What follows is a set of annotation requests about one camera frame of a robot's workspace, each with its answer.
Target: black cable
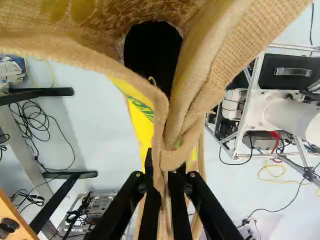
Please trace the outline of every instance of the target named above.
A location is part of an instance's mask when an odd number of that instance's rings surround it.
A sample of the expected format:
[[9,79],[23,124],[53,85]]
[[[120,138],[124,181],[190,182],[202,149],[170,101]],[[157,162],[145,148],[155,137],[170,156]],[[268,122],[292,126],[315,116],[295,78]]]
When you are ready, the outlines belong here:
[[[15,201],[18,196],[23,197],[25,200],[29,201],[30,204],[34,204],[34,205],[37,205],[37,206],[39,206],[39,207],[43,207],[43,206],[45,205],[45,199],[44,199],[42,196],[39,196],[39,195],[29,195],[28,192],[27,192],[27,190],[25,190],[25,189],[20,189],[20,190],[18,190],[15,194],[13,194],[11,197],[9,197],[9,198],[10,198],[10,201],[11,201],[11,202]],[[17,209],[18,209],[25,200],[23,200],[23,201],[22,201],[21,203],[19,203],[19,204],[14,204],[14,205],[15,205],[15,206],[17,207]]]
[[[320,162],[314,167],[314,169],[316,169],[319,165],[320,165]],[[277,213],[277,212],[280,212],[280,211],[286,209],[287,207],[289,207],[289,206],[296,200],[296,198],[297,198],[297,196],[298,196],[298,193],[299,193],[299,190],[300,190],[300,188],[301,188],[301,184],[303,183],[304,180],[305,180],[305,178],[303,178],[303,179],[301,180],[301,182],[300,182],[300,184],[299,184],[299,187],[298,187],[298,189],[296,190],[295,196],[293,197],[293,199],[292,199],[287,205],[285,205],[284,207],[282,207],[282,208],[280,208],[280,209],[278,209],[278,210],[268,210],[268,209],[265,209],[265,208],[255,209],[254,211],[252,211],[252,213],[251,213],[245,220],[249,219],[255,212],[260,211],[260,210],[267,211],[267,212],[269,212],[269,213]]]
[[221,148],[222,148],[222,147],[220,147],[220,150],[219,150],[219,159],[220,159],[220,162],[223,163],[223,164],[225,164],[225,165],[236,165],[236,166],[243,165],[243,164],[246,164],[247,162],[249,162],[249,161],[251,160],[252,154],[253,154],[253,146],[252,146],[252,140],[251,140],[251,136],[250,136],[250,135],[249,135],[249,139],[250,139],[250,145],[251,145],[251,153],[250,153],[250,157],[249,157],[249,159],[248,159],[247,161],[242,162],[242,163],[237,163],[237,164],[226,163],[226,162],[222,161],[222,159],[221,159]]
[[243,111],[243,109],[228,109],[228,108],[225,108],[225,107],[221,107],[223,110],[226,110],[226,111]]
[[[22,136],[24,138],[25,143],[30,147],[31,151],[34,154],[34,159],[37,161],[37,163],[46,171],[64,171],[74,164],[76,160],[75,150],[73,149],[70,142],[67,140],[66,136],[64,135],[63,131],[60,128],[60,125],[58,124],[58,121],[51,115],[48,115],[44,112],[44,110],[40,107],[40,105],[34,101],[28,100],[23,105],[20,105],[19,102],[15,103],[18,112],[15,112],[12,110],[11,105],[9,105],[10,111],[20,117],[22,122],[19,122],[16,118],[14,118],[15,122],[17,123]],[[35,145],[33,138],[38,139],[41,142],[48,142],[51,139],[51,135],[49,132],[50,127],[50,119],[54,120],[56,126],[58,127],[63,139],[66,141],[66,143],[70,146],[70,149],[72,151],[73,159],[70,165],[63,169],[53,169],[45,167],[42,163],[39,162],[39,150],[37,146]],[[40,138],[37,135],[35,135],[34,131],[38,132],[44,132],[47,134],[47,137]]]
[[5,142],[7,142],[10,139],[10,135],[5,133],[5,134],[0,135],[0,138],[1,137],[6,137],[6,140],[3,141],[1,143],[1,145],[0,145],[0,161],[2,160],[4,152],[7,151],[7,147],[5,145],[2,145],[2,144],[4,144]]
[[313,174],[316,175],[320,179],[320,176],[317,173],[314,172]]
[[315,10],[315,3],[314,1],[312,1],[312,8],[311,8],[311,23],[310,23],[310,31],[309,31],[309,41],[310,41],[310,45],[313,46],[314,43],[312,41],[312,27],[314,25],[314,10]]
[[72,238],[72,237],[78,237],[78,236],[84,236],[86,234],[77,234],[77,235],[72,235],[72,236],[67,236],[66,239],[69,239],[69,238]]
[[243,104],[243,105],[245,105],[244,102],[240,102],[240,101],[234,101],[234,100],[230,100],[230,99],[226,99],[226,98],[224,98],[223,100],[226,100],[226,101],[229,101],[229,102],[234,102],[234,103],[237,103],[237,104]]
[[[56,179],[56,178],[58,178],[58,177],[60,177],[60,176],[61,176],[61,174],[59,174],[59,175],[57,175],[56,177],[50,179],[49,181],[44,180],[44,181],[45,181],[44,183],[41,183],[41,184],[35,186],[33,189],[31,189],[31,190],[27,193],[27,196],[29,197],[30,194],[32,193],[32,191],[35,190],[36,188],[38,188],[38,187],[40,187],[40,186],[42,186],[42,185],[44,185],[44,184],[48,184],[48,183],[50,183],[52,180],[54,180],[54,179]],[[19,203],[19,205],[18,205],[18,207],[17,207],[16,209],[18,209],[19,207],[21,207],[21,205],[22,205],[26,200],[27,200],[27,198],[25,198],[21,203]],[[28,207],[29,205],[25,206],[20,212],[22,212],[23,210],[25,210],[25,208]]]

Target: burlap sack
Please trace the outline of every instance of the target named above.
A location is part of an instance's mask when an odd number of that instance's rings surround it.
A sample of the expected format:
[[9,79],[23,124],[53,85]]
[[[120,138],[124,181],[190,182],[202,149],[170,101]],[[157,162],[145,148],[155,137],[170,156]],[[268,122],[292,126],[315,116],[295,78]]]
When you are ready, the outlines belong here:
[[[154,130],[154,186],[162,197],[158,238],[166,240],[173,238],[167,171],[178,168],[197,146],[197,161],[188,170],[199,170],[204,175],[205,112],[223,98],[225,85],[308,3],[309,0],[2,0],[0,52],[50,59],[103,73],[130,101],[148,108]],[[167,21],[184,35],[170,104],[163,92],[118,62],[121,48],[116,46],[130,26],[152,19]],[[201,222],[196,215],[191,225],[193,238],[197,239]]]

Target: black metal bar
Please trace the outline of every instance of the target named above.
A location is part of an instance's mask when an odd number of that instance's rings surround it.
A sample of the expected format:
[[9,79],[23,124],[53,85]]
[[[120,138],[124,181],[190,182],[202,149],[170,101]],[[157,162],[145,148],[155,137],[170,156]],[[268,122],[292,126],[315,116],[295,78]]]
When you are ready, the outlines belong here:
[[63,97],[75,95],[72,87],[44,87],[44,88],[10,88],[10,94],[38,92],[39,97]]
[[143,207],[139,230],[139,240],[155,240],[158,234],[158,218],[161,207],[161,195],[154,188],[149,188]]
[[161,207],[161,195],[154,188],[152,149],[149,148],[144,161],[144,183],[146,184],[146,197],[139,230],[139,240],[157,239],[158,217]]
[[144,196],[139,191],[144,178],[141,171],[131,173],[86,240],[118,240],[122,237]]
[[43,172],[42,176],[45,179],[68,179],[73,174],[80,174],[79,179],[91,179],[98,176],[97,171],[55,171]]
[[10,88],[9,94],[0,96],[0,106],[38,97],[73,96],[74,94],[72,87]]
[[238,229],[229,218],[206,182],[196,171],[186,174],[186,195],[197,211],[207,239],[209,240],[243,240]]
[[46,205],[40,210],[40,212],[35,216],[35,218],[30,223],[32,230],[38,234],[44,227],[46,222],[49,220],[51,215],[55,212],[62,200],[67,196],[68,192],[75,185],[77,179],[80,177],[81,173],[72,174],[67,181],[65,181],[62,186],[56,191],[56,193],[51,197]]
[[185,170],[168,173],[168,187],[171,198],[171,212],[174,239],[192,240],[189,216],[186,206],[184,178]]

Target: metal frame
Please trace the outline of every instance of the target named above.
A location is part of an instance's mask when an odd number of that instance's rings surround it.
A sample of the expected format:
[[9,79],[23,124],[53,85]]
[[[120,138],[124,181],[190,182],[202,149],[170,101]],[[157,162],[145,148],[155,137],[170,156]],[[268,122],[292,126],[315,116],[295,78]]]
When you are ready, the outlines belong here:
[[[310,46],[310,45],[288,45],[288,44],[271,43],[269,45],[269,48],[280,48],[280,49],[297,50],[297,51],[305,51],[305,52],[320,52],[319,46]],[[248,112],[249,112],[248,109],[250,108],[251,102],[253,100],[252,99],[253,91],[260,90],[258,81],[259,81],[259,77],[260,77],[261,68],[262,68],[262,65],[264,62],[264,56],[265,56],[265,52],[262,51],[256,57],[255,62],[254,62],[252,75],[250,75],[250,72],[248,71],[247,67],[243,69],[244,74],[245,74],[247,81],[249,83],[249,86],[248,86],[247,93],[246,93],[246,100],[245,100],[245,104],[244,104],[242,118],[239,122],[237,132],[234,132],[230,136],[228,136],[224,139],[221,139],[221,140],[218,140],[218,138],[216,137],[216,133],[218,131],[217,127],[219,125],[218,122],[220,121],[220,118],[222,115],[220,105],[219,105],[218,111],[217,111],[214,131],[211,130],[211,128],[209,127],[209,125],[210,125],[209,123],[207,123],[207,122],[205,123],[205,128],[212,135],[212,137],[218,142],[218,144],[227,152],[227,154],[230,156],[230,158],[233,161],[248,159],[251,156],[250,154],[239,154],[239,147],[240,147],[240,144],[242,143],[244,134],[247,131],[254,131],[254,129],[252,129],[251,126],[248,125]],[[234,141],[233,148],[228,150],[224,144],[234,138],[235,138],[235,141]],[[288,157],[301,156],[301,158],[303,158],[302,151],[301,152],[297,151],[297,152],[285,153],[285,155]],[[319,153],[310,153],[310,152],[305,153],[305,155],[308,157],[320,156]],[[273,154],[253,154],[252,155],[252,158],[274,159],[277,157],[278,157],[278,155],[276,153],[273,153]]]

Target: white floor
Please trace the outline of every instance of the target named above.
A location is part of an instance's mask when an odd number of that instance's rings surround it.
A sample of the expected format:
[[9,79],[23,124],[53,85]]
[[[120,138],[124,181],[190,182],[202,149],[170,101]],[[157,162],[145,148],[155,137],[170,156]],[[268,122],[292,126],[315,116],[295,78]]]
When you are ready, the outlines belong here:
[[[314,45],[320,45],[318,13],[320,14],[320,1],[316,2],[314,11]],[[309,8],[275,42],[309,44],[310,16]],[[41,87],[47,87],[50,84],[50,72],[46,64],[29,58],[27,62],[34,80]],[[76,161],[72,168],[99,172],[97,178],[79,180],[75,184],[69,198],[64,199],[51,217],[51,221],[57,226],[77,194],[90,190],[119,189],[132,171],[140,169],[140,158],[124,98],[118,89],[102,74],[57,62],[49,63],[55,74],[54,86],[73,87],[75,95],[55,99],[42,97],[36,101],[47,114],[58,120],[62,131],[74,147]],[[72,161],[72,153],[57,127],[53,122],[51,124],[50,144],[36,141],[40,150],[39,161],[49,168],[64,168]],[[254,209],[277,210],[294,197],[298,187],[295,183],[274,184],[258,180],[257,172],[264,165],[264,159],[253,159],[241,166],[227,166],[220,163],[218,154],[217,143],[206,132],[207,183],[236,224],[240,224],[241,219]],[[221,157],[225,161],[229,160],[224,152]],[[9,161],[10,158],[10,154],[5,153],[3,161]],[[320,158],[312,158],[311,161],[316,164]],[[301,176],[287,167],[283,179],[301,181]],[[52,191],[55,192],[62,182],[51,181],[49,185]],[[7,192],[12,194],[20,188],[20,185],[14,184]],[[255,213],[253,218],[257,220],[261,239],[319,239],[320,197],[315,196],[316,190],[314,185],[301,187],[296,201],[279,213]],[[30,221],[36,213],[37,210],[30,207],[22,215]]]

